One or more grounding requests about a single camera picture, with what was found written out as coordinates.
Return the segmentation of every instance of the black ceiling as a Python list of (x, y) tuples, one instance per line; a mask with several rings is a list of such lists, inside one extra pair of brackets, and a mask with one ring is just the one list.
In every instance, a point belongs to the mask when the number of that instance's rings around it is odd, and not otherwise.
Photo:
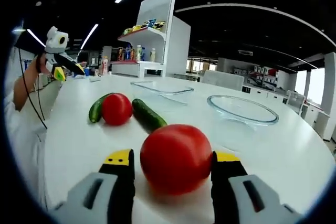
[[(118, 47), (117, 37), (127, 27), (135, 25), (143, 0), (27, 0), (25, 28), (30, 28), (42, 41), (48, 29), (55, 25), (69, 33), (69, 46), (74, 39), (85, 39), (94, 24), (99, 26), (87, 42), (86, 50), (100, 50), (104, 45)], [(176, 0), (175, 11), (192, 6), (216, 3), (242, 3), (278, 10), (294, 15), (336, 41), (336, 6), (334, 0)], [(335, 47), (317, 31), (292, 18), (247, 7), (208, 7), (177, 12), (175, 16), (191, 25), (190, 56), (225, 57), (271, 66), (287, 67), (318, 53), (335, 51)], [(40, 45), (24, 34), (19, 46), (36, 52)], [(253, 51), (242, 56), (238, 50)], [(317, 67), (323, 60), (311, 62)], [(310, 69), (308, 64), (293, 70)]]

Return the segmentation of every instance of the white shelf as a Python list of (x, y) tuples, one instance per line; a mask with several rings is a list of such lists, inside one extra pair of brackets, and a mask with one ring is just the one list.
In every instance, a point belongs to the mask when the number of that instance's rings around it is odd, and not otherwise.
[(116, 61), (112, 65), (112, 73), (127, 74), (143, 78), (146, 70), (164, 70), (164, 66), (158, 62), (139, 61), (139, 63), (118, 64)]
[(137, 45), (145, 45), (151, 40), (166, 40), (166, 34), (151, 27), (144, 27), (132, 33), (120, 36), (118, 40), (129, 42), (134, 48)]

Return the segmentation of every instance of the round table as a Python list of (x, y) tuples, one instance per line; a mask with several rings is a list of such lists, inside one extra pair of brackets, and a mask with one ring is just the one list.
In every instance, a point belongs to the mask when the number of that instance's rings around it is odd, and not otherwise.
[[(163, 112), (168, 124), (186, 123), (204, 132), (213, 150), (227, 151), (216, 141), (241, 137), (237, 128), (227, 135), (214, 128), (205, 111), (210, 95), (232, 95), (257, 101), (279, 115), (271, 126), (258, 128), (253, 142), (242, 139), (248, 148), (236, 153), (248, 174), (255, 174), (273, 188), (282, 204), (305, 213), (322, 193), (335, 168), (335, 161), (318, 134), (293, 110), (281, 103), (260, 100), (251, 94), (205, 83), (175, 78), (146, 78), (169, 81), (194, 88), (189, 104), (182, 109)], [(48, 123), (45, 144), (45, 179), (52, 206), (67, 199), (68, 191), (91, 172), (97, 172), (112, 152), (132, 148), (135, 155), (135, 189), (133, 223), (213, 223), (211, 181), (197, 191), (180, 197), (153, 197), (140, 166), (140, 148), (147, 133), (132, 117), (123, 126), (105, 126), (103, 122), (88, 123), (88, 111), (96, 99), (109, 92), (120, 92), (134, 99), (131, 81), (139, 78), (103, 76), (101, 81), (85, 79), (66, 81), (55, 101)]]

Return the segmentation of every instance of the black cable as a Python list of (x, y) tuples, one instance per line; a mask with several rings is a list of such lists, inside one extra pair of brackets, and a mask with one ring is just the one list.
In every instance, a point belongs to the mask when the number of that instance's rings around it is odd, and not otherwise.
[(30, 96), (29, 96), (29, 91), (28, 91), (27, 84), (26, 84), (25, 74), (24, 74), (24, 72), (23, 72), (23, 67), (22, 67), (22, 58), (21, 58), (21, 50), (20, 50), (20, 48), (19, 48), (19, 57), (20, 57), (20, 66), (21, 66), (21, 72), (22, 72), (22, 77), (23, 77), (23, 83), (25, 84), (25, 88), (26, 88), (27, 95), (28, 95), (28, 98), (29, 98), (29, 100), (30, 100), (30, 103), (31, 103), (31, 105), (33, 106), (33, 109), (35, 110), (35, 112), (36, 112), (38, 118), (41, 120), (41, 123), (43, 124), (44, 128), (48, 129), (48, 127), (44, 124), (42, 118), (41, 118), (40, 115), (38, 114), (38, 112), (37, 112), (37, 110), (36, 110), (36, 108), (35, 108), (35, 106), (34, 106), (34, 104), (33, 104), (33, 102), (32, 102), (32, 99), (31, 99)]
[(40, 74), (37, 75), (37, 96), (38, 96), (38, 104), (40, 104), (40, 110), (41, 110), (41, 114), (42, 114), (43, 120), (46, 120), (45, 117), (44, 117), (44, 114), (43, 114), (42, 107), (41, 107), (40, 90), (39, 90), (39, 76), (40, 76)]

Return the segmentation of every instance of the person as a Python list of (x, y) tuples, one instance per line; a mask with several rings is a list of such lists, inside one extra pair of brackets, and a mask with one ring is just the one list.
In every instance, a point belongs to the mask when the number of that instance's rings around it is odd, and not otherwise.
[[(28, 90), (32, 90), (38, 76), (36, 66), (39, 65), (42, 73), (50, 74), (45, 66), (46, 56), (37, 57), (24, 72)], [(32, 196), (47, 210), (48, 197), (44, 178), (44, 145), (46, 130), (41, 125), (32, 125), (20, 113), (25, 105), (28, 94), (23, 76), (17, 80), (10, 77), (7, 67), (5, 80), (4, 112), (9, 144), (21, 172), (22, 179)]]

